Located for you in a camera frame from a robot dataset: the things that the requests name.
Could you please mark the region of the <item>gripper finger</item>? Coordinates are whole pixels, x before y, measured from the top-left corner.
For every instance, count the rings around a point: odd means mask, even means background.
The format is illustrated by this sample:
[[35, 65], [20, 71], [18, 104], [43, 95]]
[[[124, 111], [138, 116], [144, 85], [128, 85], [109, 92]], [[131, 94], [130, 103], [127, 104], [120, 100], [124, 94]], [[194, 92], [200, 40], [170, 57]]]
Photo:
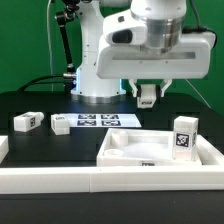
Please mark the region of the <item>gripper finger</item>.
[[138, 86], [137, 86], [137, 79], [129, 79], [129, 85], [132, 89], [132, 95], [134, 98], [138, 97]]
[[171, 79], [163, 79], [162, 82], [156, 87], [156, 94], [158, 98], [165, 96], [166, 90], [171, 86]]

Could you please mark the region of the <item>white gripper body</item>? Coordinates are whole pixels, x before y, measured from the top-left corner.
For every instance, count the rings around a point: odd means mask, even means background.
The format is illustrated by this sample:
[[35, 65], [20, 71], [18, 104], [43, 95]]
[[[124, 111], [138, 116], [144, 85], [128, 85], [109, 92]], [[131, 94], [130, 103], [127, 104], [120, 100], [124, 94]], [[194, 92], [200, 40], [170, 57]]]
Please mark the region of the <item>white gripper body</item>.
[[166, 53], [109, 45], [100, 38], [96, 74], [101, 79], [200, 79], [208, 74], [213, 34], [183, 34]]

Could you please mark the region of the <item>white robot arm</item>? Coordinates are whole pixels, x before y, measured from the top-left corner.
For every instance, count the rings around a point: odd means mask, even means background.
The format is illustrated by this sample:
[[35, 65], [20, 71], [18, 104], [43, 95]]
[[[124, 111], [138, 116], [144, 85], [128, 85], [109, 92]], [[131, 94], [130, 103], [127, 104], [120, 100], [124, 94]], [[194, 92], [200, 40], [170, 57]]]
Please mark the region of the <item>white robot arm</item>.
[[126, 79], [140, 108], [150, 108], [174, 79], [207, 75], [216, 34], [184, 29], [186, 0], [93, 0], [83, 3], [82, 63], [72, 98], [112, 103]]

